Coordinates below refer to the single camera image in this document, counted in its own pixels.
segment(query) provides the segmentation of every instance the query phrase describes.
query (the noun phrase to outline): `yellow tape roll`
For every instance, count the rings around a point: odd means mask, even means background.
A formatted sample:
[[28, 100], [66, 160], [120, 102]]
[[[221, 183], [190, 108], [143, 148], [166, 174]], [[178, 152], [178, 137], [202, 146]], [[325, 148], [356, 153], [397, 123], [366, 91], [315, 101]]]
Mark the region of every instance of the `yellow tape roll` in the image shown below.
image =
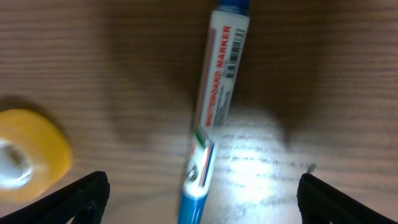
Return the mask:
[[0, 198], [36, 198], [65, 175], [70, 146], [49, 120], [28, 110], [0, 113]]

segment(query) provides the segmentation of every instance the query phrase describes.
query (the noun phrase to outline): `tape roll core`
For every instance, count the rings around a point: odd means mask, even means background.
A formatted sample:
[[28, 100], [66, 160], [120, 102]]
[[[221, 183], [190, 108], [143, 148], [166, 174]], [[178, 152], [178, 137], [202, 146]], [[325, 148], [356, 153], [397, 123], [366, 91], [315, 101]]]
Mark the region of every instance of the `tape roll core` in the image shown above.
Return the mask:
[[25, 202], [64, 176], [72, 154], [65, 136], [29, 110], [0, 112], [0, 198]]

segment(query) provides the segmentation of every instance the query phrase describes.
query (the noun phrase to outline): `red stripe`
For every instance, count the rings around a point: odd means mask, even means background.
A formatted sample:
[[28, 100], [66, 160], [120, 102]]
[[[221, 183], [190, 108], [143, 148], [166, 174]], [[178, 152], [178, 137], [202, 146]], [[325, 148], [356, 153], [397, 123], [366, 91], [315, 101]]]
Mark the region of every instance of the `red stripe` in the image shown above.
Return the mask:
[[205, 164], [205, 170], [203, 171], [203, 175], [201, 177], [201, 183], [200, 185], [203, 187], [203, 184], [205, 183], [205, 179], [206, 179], [206, 173], [207, 173], [207, 164], [209, 163], [209, 159], [210, 159], [210, 152], [211, 152], [211, 144], [209, 145], [209, 150], [207, 150], [207, 159], [206, 159], [206, 164]]
[[197, 117], [196, 125], [200, 125], [200, 118], [202, 116], [202, 110], [203, 110], [203, 104], [204, 104], [203, 99], [205, 98], [205, 91], [206, 91], [206, 88], [207, 88], [207, 80], [209, 78], [209, 72], [210, 72], [209, 71], [209, 66], [210, 66], [211, 55], [213, 53], [215, 33], [216, 33], [215, 29], [211, 28], [211, 30], [210, 30], [210, 40], [209, 40], [210, 45], [209, 45], [208, 53], [207, 53], [207, 56], [206, 56], [206, 69], [205, 69], [206, 70], [206, 77], [205, 77], [204, 86], [203, 86], [203, 88], [201, 89], [201, 92], [200, 92], [200, 109], [199, 109], [199, 115]]

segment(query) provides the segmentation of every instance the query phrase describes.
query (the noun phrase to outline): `whiteboard marker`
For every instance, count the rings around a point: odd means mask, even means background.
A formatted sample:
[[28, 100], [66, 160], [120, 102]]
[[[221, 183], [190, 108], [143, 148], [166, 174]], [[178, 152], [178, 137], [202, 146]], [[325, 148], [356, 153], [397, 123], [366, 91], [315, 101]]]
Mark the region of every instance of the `whiteboard marker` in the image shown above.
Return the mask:
[[218, 147], [211, 133], [228, 113], [248, 26], [249, 0], [220, 0], [211, 13], [178, 224], [200, 223]]

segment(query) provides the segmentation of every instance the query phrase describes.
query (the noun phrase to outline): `wood grain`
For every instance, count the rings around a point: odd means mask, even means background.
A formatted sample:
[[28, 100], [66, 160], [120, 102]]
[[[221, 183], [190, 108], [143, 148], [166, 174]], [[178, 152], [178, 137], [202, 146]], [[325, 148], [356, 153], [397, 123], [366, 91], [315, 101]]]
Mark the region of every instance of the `wood grain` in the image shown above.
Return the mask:
[[[103, 223], [176, 223], [215, 1], [3, 0], [0, 95], [104, 170]], [[300, 175], [398, 220], [398, 2], [253, 1], [202, 223], [300, 223]], [[22, 205], [2, 203], [0, 215]]]

